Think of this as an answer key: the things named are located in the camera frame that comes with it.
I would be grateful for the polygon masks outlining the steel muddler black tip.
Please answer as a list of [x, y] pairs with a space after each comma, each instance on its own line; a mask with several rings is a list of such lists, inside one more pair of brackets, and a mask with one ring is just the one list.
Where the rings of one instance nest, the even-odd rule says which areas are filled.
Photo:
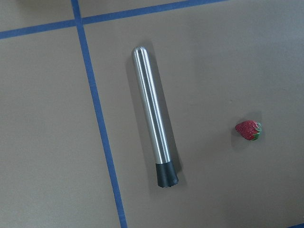
[[155, 158], [157, 184], [172, 187], [179, 179], [171, 159], [149, 52], [143, 46], [135, 47], [132, 57]]

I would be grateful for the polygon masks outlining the red strawberry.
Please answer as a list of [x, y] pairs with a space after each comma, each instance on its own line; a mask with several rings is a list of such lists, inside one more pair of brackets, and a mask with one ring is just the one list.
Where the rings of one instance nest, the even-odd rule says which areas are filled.
[[262, 124], [257, 121], [247, 120], [235, 126], [235, 130], [246, 140], [255, 141], [262, 132]]

